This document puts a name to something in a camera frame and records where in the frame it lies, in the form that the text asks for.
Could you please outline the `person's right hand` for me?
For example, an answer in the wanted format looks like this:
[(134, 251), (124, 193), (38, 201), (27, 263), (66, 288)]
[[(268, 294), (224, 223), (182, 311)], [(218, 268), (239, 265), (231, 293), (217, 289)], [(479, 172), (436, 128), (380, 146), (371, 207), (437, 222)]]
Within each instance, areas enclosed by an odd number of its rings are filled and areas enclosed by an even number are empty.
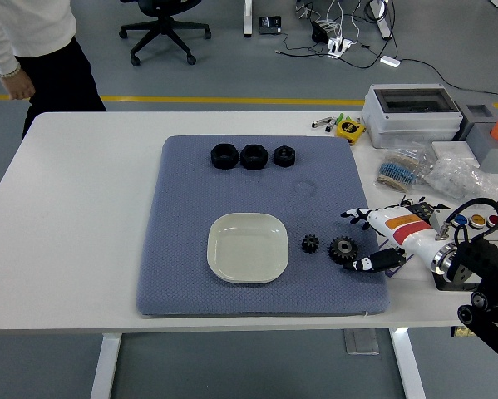
[(26, 100), (36, 92), (32, 80), (21, 67), (5, 77), (0, 77), (0, 82), (11, 100)]

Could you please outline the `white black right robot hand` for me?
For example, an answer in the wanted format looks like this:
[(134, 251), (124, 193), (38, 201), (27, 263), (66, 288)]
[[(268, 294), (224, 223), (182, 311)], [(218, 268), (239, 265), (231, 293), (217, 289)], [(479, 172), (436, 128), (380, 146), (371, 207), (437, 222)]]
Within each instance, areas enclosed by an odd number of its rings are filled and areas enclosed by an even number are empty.
[(417, 255), (433, 272), (443, 275), (439, 253), (447, 245), (445, 240), (437, 240), (437, 232), (409, 209), (392, 206), (381, 209), (354, 208), (341, 213), (352, 217), (351, 224), (364, 220), (381, 236), (407, 253)]

